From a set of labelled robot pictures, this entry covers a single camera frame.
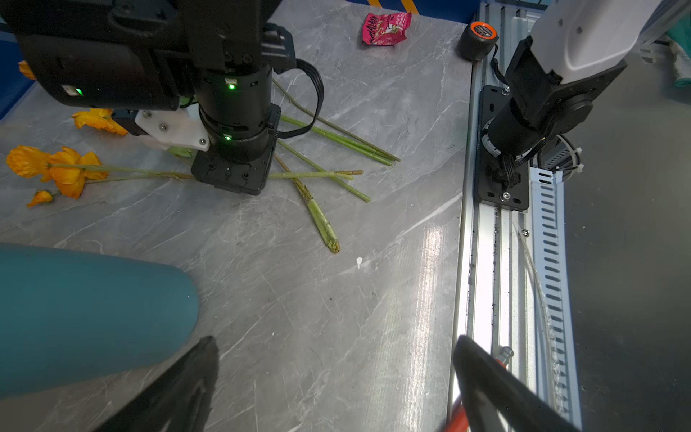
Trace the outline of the yellow ranunculus flower stem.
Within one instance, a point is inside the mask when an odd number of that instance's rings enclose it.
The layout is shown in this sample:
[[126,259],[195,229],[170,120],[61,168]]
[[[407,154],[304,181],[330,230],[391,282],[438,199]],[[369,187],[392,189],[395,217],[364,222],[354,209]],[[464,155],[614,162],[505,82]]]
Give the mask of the yellow ranunculus flower stem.
[[149,178],[194,179],[191,174],[177,171],[104,165],[95,153],[82,156],[69,147],[50,154],[21,145],[10,150],[5,163],[14,174],[22,178],[38,177],[43,183],[54,183],[61,194],[73,199],[80,198],[86,185],[93,183]]

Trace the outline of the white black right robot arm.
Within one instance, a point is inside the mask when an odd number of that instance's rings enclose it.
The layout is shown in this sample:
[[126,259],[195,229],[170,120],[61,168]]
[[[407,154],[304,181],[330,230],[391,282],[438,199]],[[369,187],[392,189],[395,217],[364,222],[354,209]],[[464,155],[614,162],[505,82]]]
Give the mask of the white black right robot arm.
[[[62,104],[176,112],[195,98],[203,131],[194,178],[244,194],[266,184],[278,140],[271,78],[300,70],[319,101],[323,80],[271,22],[275,1],[5,1],[1,16],[28,67]],[[486,126],[496,193],[554,136],[583,122],[624,70],[654,1],[555,1],[507,69],[511,99]]]

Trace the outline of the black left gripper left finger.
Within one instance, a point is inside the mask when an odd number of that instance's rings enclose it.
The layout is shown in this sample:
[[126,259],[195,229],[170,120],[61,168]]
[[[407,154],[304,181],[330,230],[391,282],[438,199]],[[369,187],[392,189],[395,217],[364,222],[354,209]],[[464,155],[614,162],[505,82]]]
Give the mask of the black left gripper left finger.
[[212,411],[219,362],[215,338],[201,338],[97,430],[203,431]]

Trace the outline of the white rose flower stem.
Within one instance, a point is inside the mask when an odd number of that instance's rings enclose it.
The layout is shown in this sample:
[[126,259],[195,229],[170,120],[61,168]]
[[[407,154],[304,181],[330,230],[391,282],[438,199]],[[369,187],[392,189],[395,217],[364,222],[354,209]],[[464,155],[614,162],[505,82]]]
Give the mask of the white rose flower stem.
[[[307,115],[310,115],[310,116],[314,115],[313,111],[302,106],[275,78],[273,78],[272,81],[273,81],[275,87],[290,101],[290,103],[292,105],[294,105],[297,109],[306,113]],[[384,158],[388,158],[391,161],[401,162],[401,159],[398,158],[397,156],[394,156],[392,153],[377,147],[372,142],[363,139],[362,137],[352,133],[351,131],[344,129],[344,128],[334,124],[333,122],[327,121],[326,119],[324,119],[320,116],[318,116],[317,119],[319,122],[325,124],[330,129],[333,129],[334,131],[339,132],[341,135],[344,135],[345,137],[349,138],[349,140],[356,142],[360,146],[364,146],[365,148],[370,149],[370,150],[378,153],[380,156],[383,156]]]

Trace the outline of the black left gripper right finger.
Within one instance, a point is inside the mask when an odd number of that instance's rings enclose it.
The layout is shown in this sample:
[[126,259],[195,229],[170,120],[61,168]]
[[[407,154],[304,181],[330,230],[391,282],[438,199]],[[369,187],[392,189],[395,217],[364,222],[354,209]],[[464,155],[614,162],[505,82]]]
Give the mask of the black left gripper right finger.
[[466,335],[456,342],[453,368],[470,431],[576,429]]

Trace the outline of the orange yellow rose stem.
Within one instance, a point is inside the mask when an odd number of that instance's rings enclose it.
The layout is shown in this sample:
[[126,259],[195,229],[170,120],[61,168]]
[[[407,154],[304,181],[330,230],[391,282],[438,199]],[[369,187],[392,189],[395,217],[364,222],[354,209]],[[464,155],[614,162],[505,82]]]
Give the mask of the orange yellow rose stem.
[[385,166],[390,167],[395,163],[395,161],[391,161],[388,158],[384,158],[383,156],[380,156],[378,153],[370,149],[367,149],[364,146],[360,146],[352,140],[349,140],[349,138],[345,137],[344,135],[341,135],[339,132],[334,131],[333,129],[330,129],[328,126],[319,121],[317,121],[315,126],[311,128],[311,132],[314,132],[328,140],[334,141],[339,145],[342,145],[348,149],[351,149],[352,151],[366,156],[367,158],[382,163]]

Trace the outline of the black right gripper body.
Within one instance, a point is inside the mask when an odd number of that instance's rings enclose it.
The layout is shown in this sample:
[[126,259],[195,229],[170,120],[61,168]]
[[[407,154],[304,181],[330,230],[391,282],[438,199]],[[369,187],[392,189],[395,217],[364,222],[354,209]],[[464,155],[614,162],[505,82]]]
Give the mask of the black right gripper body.
[[259,195],[266,186],[275,148],[250,162],[231,161],[214,148],[198,151],[191,167],[195,180],[237,194]]

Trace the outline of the teal ceramic vase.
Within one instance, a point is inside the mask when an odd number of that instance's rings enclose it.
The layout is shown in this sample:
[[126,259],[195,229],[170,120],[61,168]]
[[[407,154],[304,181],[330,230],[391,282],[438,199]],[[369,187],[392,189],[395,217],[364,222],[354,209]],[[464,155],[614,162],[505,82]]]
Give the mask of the teal ceramic vase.
[[199,295],[168,265],[1,246],[1,396],[155,365],[194,331]]

